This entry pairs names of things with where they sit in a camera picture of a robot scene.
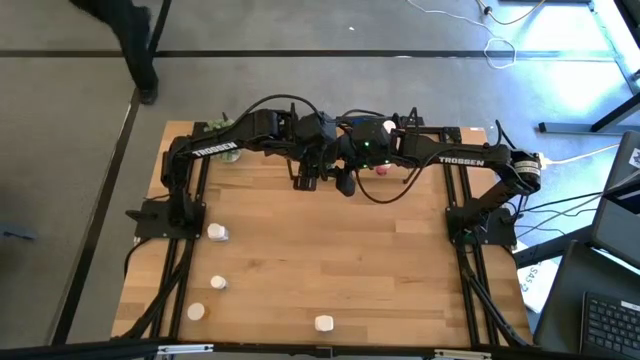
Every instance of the keyboard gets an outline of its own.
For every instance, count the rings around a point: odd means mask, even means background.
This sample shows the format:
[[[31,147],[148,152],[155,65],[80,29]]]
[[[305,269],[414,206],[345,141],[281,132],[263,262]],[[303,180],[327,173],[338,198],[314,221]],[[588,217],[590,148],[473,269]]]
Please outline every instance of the keyboard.
[[[581,354],[640,360],[640,305],[585,293],[581,338]]]

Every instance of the wooden tabletop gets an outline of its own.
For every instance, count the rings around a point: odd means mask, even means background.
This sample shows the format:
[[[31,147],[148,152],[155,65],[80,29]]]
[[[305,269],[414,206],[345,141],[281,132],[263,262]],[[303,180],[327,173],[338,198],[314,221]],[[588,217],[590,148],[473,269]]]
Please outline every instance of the wooden tabletop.
[[[162,151],[192,128],[192,122],[167,124],[149,196],[166,193],[160,183]],[[486,141],[482,129],[463,128],[462,136],[465,143]],[[365,188],[388,199],[404,188],[400,179],[408,171],[363,174]],[[470,168],[469,178],[474,196],[495,183],[485,169]],[[294,191],[283,158],[249,151],[233,164],[213,160],[207,179],[205,227],[226,226],[230,240],[197,241],[180,340],[469,346],[460,275],[445,227],[442,166],[426,168],[407,196],[389,205],[374,204],[359,190],[346,198],[332,181],[318,181],[316,192]],[[460,187],[457,194],[462,201]],[[113,335],[127,331],[156,295],[167,243],[154,239],[132,256]],[[500,247],[483,250],[494,301],[531,341],[513,259]],[[214,275],[227,279],[228,288],[213,289]],[[481,340],[487,342],[482,307],[475,301]],[[162,334],[168,332],[172,302]],[[206,307],[200,321],[186,315],[194,302]],[[333,316],[335,329],[316,332],[318,315]]]

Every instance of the floor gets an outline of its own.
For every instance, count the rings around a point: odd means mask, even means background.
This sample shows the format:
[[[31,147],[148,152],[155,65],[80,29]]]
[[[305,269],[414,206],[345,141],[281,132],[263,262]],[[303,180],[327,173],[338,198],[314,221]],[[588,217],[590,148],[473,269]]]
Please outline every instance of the floor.
[[[166,121],[238,114],[263,96],[292,93],[331,114],[417,106],[429,124],[484,127],[492,141],[493,121],[500,119],[517,145],[554,160],[619,141],[536,129],[541,121],[592,123],[632,95],[610,39],[586,6],[546,5],[523,22],[498,27],[483,20],[472,0],[416,2],[485,21],[528,55],[505,70],[490,69],[482,57],[157,59],[160,98],[137,112],[70,341],[110,334],[134,229],[124,211],[141,203]],[[157,15],[162,1],[136,3]],[[501,18],[529,8],[488,3]],[[597,1],[596,9],[611,13],[607,3]],[[420,13],[402,0],[176,0],[159,49],[477,52],[488,38],[480,27]],[[0,348],[47,343],[133,90],[121,58],[26,57],[18,50],[116,49],[108,28],[65,1],[0,0],[0,222],[38,233],[35,241],[0,241]],[[601,190],[614,154],[550,168],[529,204]],[[592,216],[549,227],[570,231]],[[527,215],[522,224],[544,218]],[[521,240],[532,245],[554,236]]]

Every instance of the wooden table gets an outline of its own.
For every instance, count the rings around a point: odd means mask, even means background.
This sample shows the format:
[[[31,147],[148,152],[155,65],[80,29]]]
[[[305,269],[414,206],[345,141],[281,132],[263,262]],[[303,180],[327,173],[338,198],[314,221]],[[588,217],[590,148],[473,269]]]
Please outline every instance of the wooden table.
[[[192,122],[167,124],[148,196],[166,193],[160,155],[175,136],[192,129]],[[465,143],[486,141],[482,129],[464,128],[462,135]],[[408,171],[394,167],[385,177],[364,173],[366,189],[388,199],[404,188],[400,179]],[[469,178],[474,196],[495,183],[485,169],[470,168]],[[197,174],[192,179],[195,189]],[[318,181],[316,192],[294,191],[283,158],[249,151],[234,164],[213,160],[207,179],[205,226],[226,226],[230,241],[205,236],[196,243],[185,308],[200,302],[206,315],[191,321],[185,309],[180,340],[469,346],[460,275],[447,240],[441,166],[425,169],[408,195],[390,205],[376,205],[360,191],[346,198],[332,181]],[[460,188],[456,193],[461,197]],[[154,239],[132,256],[113,335],[127,331],[156,295],[167,243]],[[513,259],[500,247],[483,249],[494,301],[531,341]],[[214,275],[225,277],[229,287],[213,289]],[[168,332],[172,302],[161,334]],[[481,340],[487,342],[477,299],[475,308]],[[323,314],[333,316],[333,332],[315,331],[314,319]]]

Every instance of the desk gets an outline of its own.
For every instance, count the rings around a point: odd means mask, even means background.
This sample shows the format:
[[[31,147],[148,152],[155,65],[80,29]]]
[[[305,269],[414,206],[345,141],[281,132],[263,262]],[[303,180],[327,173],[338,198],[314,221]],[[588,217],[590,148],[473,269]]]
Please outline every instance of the desk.
[[[192,122],[167,124],[148,196],[166,193],[160,154],[175,136],[192,129]],[[462,137],[466,143],[486,141],[479,129],[462,129]],[[372,195],[390,198],[402,190],[400,179],[407,173],[400,168],[386,177],[366,172],[363,183]],[[485,169],[470,168],[469,178],[475,196],[495,183],[493,172]],[[205,224],[226,226],[230,241],[205,237],[196,242],[185,304],[203,303],[207,313],[194,322],[183,311],[179,340],[469,346],[460,275],[447,240],[441,166],[425,169],[409,194],[390,205],[373,204],[359,191],[346,198],[331,181],[319,181],[316,192],[293,191],[283,158],[249,151],[233,164],[213,160],[207,179]],[[192,189],[196,180],[194,174]],[[151,240],[133,254],[114,336],[127,331],[156,295],[167,242]],[[513,259],[500,247],[484,250],[493,299],[531,341]],[[213,275],[224,276],[229,288],[214,290]],[[475,308],[486,342],[477,300]],[[172,299],[161,335],[167,334],[171,309]],[[333,332],[315,331],[314,318],[321,314],[334,317]]]

